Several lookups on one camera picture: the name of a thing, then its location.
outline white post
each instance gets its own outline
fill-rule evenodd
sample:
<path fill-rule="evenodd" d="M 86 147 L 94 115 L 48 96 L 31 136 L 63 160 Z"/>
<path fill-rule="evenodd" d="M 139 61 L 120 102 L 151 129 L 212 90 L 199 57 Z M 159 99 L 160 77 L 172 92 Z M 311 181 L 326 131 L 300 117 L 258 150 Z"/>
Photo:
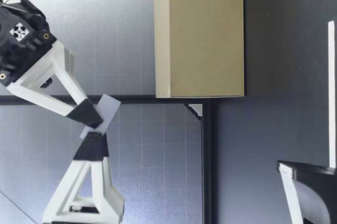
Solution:
<path fill-rule="evenodd" d="M 336 168 L 335 23 L 328 23 L 329 39 L 329 166 Z"/>

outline black metal frame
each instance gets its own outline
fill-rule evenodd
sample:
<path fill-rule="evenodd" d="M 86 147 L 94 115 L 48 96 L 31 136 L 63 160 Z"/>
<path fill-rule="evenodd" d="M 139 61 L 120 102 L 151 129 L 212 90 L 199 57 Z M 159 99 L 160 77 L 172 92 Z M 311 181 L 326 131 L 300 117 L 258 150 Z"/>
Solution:
<path fill-rule="evenodd" d="M 203 186 L 203 224 L 213 224 L 214 208 L 214 170 L 216 156 L 214 153 L 216 134 L 216 99 L 157 99 L 155 95 L 111 95 L 122 104 L 203 104 L 202 122 L 202 186 Z M 75 104 L 73 99 L 68 95 L 53 96 L 67 104 Z M 88 98 L 92 103 L 97 104 L 100 95 L 89 95 Z M 0 105 L 34 105 L 26 100 L 11 95 L 0 95 Z"/>

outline beige box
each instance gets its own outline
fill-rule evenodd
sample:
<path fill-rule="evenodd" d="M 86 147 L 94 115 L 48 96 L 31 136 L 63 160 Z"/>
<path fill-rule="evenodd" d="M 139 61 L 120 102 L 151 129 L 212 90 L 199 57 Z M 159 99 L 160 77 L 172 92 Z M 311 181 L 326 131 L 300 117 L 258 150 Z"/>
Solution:
<path fill-rule="evenodd" d="M 154 0 L 156 96 L 244 95 L 243 0 Z"/>

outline grid pattern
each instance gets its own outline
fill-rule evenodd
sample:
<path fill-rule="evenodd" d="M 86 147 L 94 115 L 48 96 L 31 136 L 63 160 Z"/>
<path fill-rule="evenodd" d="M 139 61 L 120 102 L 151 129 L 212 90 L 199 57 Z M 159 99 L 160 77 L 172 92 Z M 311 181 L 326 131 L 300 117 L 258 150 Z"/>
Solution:
<path fill-rule="evenodd" d="M 37 106 L 0 112 L 0 189 L 39 223 L 83 126 Z M 188 109 L 121 105 L 107 135 L 113 183 L 126 198 L 124 224 L 202 223 L 201 123 Z M 84 196 L 89 189 L 88 181 Z M 1 223 L 32 224 L 1 196 L 0 206 Z"/>
<path fill-rule="evenodd" d="M 31 1 L 74 53 L 87 95 L 155 94 L 153 0 Z M 47 92 L 67 94 L 57 81 Z M 0 95 L 10 93 L 0 86 Z"/>

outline gray wall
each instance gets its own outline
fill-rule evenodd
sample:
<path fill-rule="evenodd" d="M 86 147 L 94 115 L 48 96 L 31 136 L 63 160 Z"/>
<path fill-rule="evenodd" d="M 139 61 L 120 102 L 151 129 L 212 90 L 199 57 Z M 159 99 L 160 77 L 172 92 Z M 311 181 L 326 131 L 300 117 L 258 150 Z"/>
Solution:
<path fill-rule="evenodd" d="M 219 104 L 217 223 L 290 224 L 278 159 L 328 165 L 336 0 L 246 0 L 247 97 Z"/>

